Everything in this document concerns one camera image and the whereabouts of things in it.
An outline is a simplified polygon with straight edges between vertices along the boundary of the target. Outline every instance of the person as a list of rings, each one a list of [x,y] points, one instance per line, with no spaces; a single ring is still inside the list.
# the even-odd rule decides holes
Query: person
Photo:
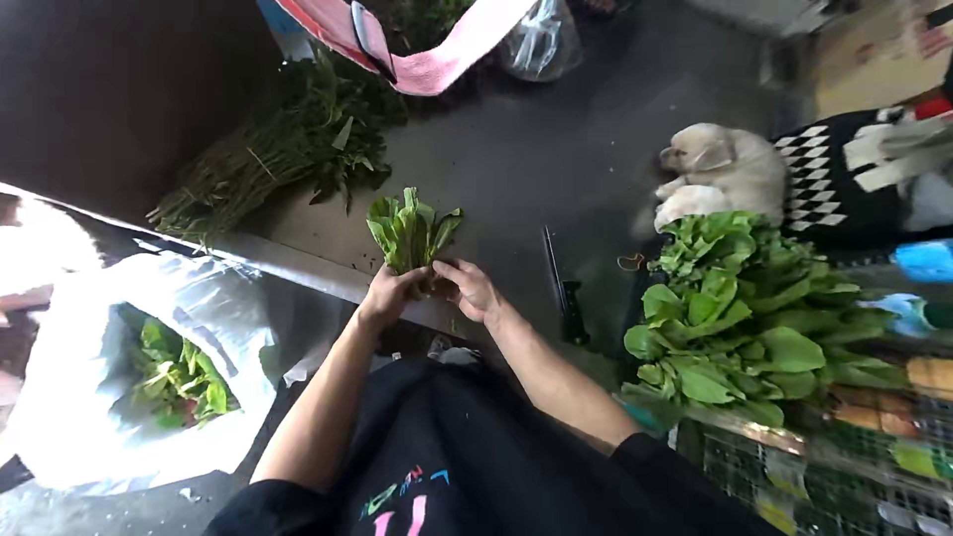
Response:
[[[469,262],[433,270],[526,396],[480,366],[405,359],[368,375],[377,336],[428,270],[377,273],[206,534],[778,533],[639,433]]]

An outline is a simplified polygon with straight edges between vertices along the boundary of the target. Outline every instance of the clear plastic bag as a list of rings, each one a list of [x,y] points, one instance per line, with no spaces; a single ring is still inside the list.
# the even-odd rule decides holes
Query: clear plastic bag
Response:
[[[258,282],[240,264],[169,252],[56,281],[8,428],[37,482],[107,495],[235,471],[275,395],[262,363],[276,354],[275,333]],[[159,427],[132,401],[142,375],[125,349],[124,303],[196,344],[241,407],[204,426]]]
[[[582,63],[576,21],[565,0],[539,0],[499,45],[503,70],[550,82]]]

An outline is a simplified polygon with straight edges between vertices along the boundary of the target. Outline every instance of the black and white patterned cloth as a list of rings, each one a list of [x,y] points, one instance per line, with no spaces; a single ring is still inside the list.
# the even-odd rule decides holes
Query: black and white patterned cloth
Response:
[[[868,125],[893,123],[902,110],[844,113],[775,140],[790,170],[784,232],[822,250],[861,250],[899,241],[902,204],[896,188],[865,192],[848,170],[843,147]]]

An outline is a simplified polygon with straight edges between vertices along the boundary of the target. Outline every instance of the bunch of greens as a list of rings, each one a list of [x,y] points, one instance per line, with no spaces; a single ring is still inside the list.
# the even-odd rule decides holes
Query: bunch of greens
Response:
[[[409,55],[436,47],[474,0],[367,0],[382,22],[391,53]]]
[[[376,190],[391,174],[381,132],[407,120],[382,78],[326,49],[288,62],[275,91],[233,133],[180,171],[183,187],[147,217],[156,230],[208,247],[276,188],[309,180],[312,204]]]
[[[881,335],[892,315],[857,306],[860,287],[811,245],[745,212],[688,216],[664,231],[675,241],[650,268],[669,282],[645,292],[646,323],[625,335],[641,384],[624,383],[623,393],[780,426],[776,401],[832,382],[906,386],[902,371],[847,349]]]
[[[238,409],[229,386],[198,346],[137,310],[126,310],[123,316],[137,333],[131,350],[144,379],[135,387],[133,400],[151,407],[160,426],[202,425]]]
[[[453,241],[463,221],[456,209],[444,217],[417,200],[416,188],[404,188],[404,206],[394,197],[382,197],[367,211],[367,225],[384,252],[384,261],[398,274],[430,266],[434,257]]]

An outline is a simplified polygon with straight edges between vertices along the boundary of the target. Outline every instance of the dog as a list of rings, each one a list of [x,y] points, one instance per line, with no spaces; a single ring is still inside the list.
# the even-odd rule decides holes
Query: dog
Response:
[[[659,159],[679,178],[656,190],[663,201],[656,210],[657,232],[682,216],[729,210],[763,214],[781,225],[787,166],[763,137],[699,123],[672,136],[672,146]]]

